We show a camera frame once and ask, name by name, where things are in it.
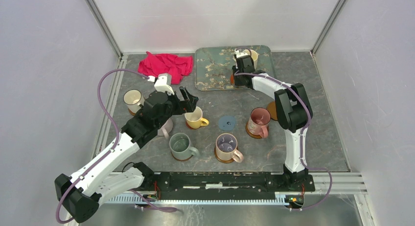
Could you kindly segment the yellow ceramic mug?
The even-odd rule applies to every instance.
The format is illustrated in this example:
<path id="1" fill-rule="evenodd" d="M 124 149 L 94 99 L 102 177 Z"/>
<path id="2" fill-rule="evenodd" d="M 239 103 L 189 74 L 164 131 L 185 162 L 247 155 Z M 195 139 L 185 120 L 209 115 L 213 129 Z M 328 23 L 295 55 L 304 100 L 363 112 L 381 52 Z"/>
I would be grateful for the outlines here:
<path id="1" fill-rule="evenodd" d="M 184 117 L 187 125 L 192 129 L 199 129 L 209 125 L 209 121 L 203 117 L 203 111 L 198 106 L 196 106 L 193 112 L 185 113 Z"/>

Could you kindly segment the green floral serving tray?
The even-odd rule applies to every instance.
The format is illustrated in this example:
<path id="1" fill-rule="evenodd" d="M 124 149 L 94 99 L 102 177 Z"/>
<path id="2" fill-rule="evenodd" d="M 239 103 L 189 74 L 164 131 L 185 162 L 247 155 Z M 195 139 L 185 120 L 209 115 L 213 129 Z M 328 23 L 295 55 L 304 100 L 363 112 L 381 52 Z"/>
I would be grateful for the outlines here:
<path id="1" fill-rule="evenodd" d="M 235 90 L 231 84 L 232 67 L 235 65 L 234 51 L 237 46 L 203 47 L 195 52 L 195 86 L 198 90 Z M 249 46 L 258 53 L 257 69 L 276 77 L 272 52 L 266 45 Z"/>

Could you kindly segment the lilac ceramic mug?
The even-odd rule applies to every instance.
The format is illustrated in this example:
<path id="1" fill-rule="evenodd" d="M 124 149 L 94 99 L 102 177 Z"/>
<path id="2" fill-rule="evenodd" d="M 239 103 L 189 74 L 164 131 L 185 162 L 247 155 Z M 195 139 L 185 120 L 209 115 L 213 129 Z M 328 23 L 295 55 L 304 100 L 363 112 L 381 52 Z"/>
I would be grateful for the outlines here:
<path id="1" fill-rule="evenodd" d="M 173 129 L 173 121 L 171 118 L 169 118 L 162 126 L 160 129 L 158 129 L 158 136 L 163 136 L 165 137 L 167 140 L 169 140 L 170 136 L 169 133 L 172 131 Z"/>

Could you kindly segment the grey-green ceramic mug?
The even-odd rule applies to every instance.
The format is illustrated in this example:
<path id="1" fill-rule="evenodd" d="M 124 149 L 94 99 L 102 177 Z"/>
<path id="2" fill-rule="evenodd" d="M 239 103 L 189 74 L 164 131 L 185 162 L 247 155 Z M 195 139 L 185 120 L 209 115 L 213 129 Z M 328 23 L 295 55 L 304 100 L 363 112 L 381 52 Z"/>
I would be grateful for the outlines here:
<path id="1" fill-rule="evenodd" d="M 193 155 L 199 156 L 200 152 L 195 148 L 188 135 L 185 133 L 176 133 L 169 140 L 170 152 L 178 159 L 186 159 Z"/>

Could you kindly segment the blue round coaster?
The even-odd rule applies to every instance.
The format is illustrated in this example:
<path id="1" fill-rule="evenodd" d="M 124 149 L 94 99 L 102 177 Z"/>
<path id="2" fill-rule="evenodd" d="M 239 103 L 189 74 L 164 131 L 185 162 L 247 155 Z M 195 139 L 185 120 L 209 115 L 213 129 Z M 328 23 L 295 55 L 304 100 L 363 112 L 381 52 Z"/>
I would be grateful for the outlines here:
<path id="1" fill-rule="evenodd" d="M 222 131 L 232 131 L 236 126 L 236 118 L 231 115 L 225 115 L 219 118 L 218 127 Z"/>

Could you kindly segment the white mug black handle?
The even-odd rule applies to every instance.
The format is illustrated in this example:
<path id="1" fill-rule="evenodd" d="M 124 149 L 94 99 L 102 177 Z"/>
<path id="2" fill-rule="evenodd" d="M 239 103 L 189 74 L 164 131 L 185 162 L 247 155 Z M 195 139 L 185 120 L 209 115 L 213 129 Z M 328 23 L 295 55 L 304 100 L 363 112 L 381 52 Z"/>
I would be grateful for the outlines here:
<path id="1" fill-rule="evenodd" d="M 141 109 L 141 107 L 144 105 L 145 99 L 139 90 L 129 90 L 125 92 L 123 101 L 126 104 L 127 108 Z"/>

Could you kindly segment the pink floral patterned mug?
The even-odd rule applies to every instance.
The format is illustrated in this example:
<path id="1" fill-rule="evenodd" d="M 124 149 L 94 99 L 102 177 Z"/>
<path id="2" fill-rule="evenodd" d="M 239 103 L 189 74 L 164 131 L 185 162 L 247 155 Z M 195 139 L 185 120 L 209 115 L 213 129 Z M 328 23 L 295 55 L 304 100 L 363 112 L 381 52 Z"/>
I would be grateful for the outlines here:
<path id="1" fill-rule="evenodd" d="M 270 113 L 265 108 L 255 108 L 250 114 L 247 126 L 252 134 L 267 138 L 270 121 Z"/>

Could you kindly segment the beige pink tall mug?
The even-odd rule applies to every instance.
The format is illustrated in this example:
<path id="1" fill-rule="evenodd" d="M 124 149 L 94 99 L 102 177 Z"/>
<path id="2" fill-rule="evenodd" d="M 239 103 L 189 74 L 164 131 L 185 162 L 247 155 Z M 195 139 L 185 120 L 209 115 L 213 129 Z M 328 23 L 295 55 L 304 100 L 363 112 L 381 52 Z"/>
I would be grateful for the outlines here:
<path id="1" fill-rule="evenodd" d="M 237 163 L 241 163 L 244 160 L 243 154 L 238 150 L 238 141 L 232 134 L 220 134 L 215 142 L 215 150 L 218 157 L 222 160 L 232 158 Z"/>

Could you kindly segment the glossy wooden ridged coaster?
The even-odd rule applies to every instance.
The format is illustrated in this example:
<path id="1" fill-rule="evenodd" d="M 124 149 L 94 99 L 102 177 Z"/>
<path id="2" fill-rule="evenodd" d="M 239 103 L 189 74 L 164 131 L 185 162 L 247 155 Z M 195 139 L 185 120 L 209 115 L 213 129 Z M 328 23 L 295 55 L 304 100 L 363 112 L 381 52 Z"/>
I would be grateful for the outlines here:
<path id="1" fill-rule="evenodd" d="M 176 158 L 175 156 L 173 156 L 172 155 L 172 157 L 176 160 L 176 161 L 181 161 L 181 162 L 184 162 L 184 161 L 188 161 L 188 160 L 190 160 L 192 157 L 193 157 L 193 155 L 191 155 L 190 157 L 188 157 L 188 158 L 186 158 L 186 159 L 178 159 L 178 158 Z"/>

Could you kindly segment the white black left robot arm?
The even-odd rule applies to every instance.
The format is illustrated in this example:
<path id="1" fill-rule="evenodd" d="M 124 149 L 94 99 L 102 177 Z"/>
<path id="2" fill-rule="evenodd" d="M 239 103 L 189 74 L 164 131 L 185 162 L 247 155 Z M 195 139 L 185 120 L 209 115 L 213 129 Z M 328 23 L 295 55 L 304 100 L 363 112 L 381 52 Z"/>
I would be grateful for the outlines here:
<path id="1" fill-rule="evenodd" d="M 152 175 L 137 168 L 112 178 L 108 176 L 126 158 L 143 148 L 158 135 L 168 119 L 196 109 L 199 98 L 180 87 L 183 100 L 174 92 L 154 91 L 144 100 L 136 114 L 117 133 L 115 139 L 84 167 L 70 176 L 60 174 L 54 181 L 58 207 L 58 223 L 88 220 L 108 199 L 132 188 L 149 190 Z"/>

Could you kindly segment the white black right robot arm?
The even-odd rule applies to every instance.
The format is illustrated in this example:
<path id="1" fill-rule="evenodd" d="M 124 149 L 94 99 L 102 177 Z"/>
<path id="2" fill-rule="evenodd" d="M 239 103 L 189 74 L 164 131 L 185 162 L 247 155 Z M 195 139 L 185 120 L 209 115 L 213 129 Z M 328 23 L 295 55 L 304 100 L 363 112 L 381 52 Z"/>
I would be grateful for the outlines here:
<path id="1" fill-rule="evenodd" d="M 282 183 L 287 190 L 295 191 L 308 176 L 305 137 L 313 112 L 305 87 L 301 83 L 284 83 L 256 70 L 252 57 L 245 52 L 236 51 L 234 58 L 232 84 L 262 92 L 275 100 L 277 121 L 286 136 Z"/>

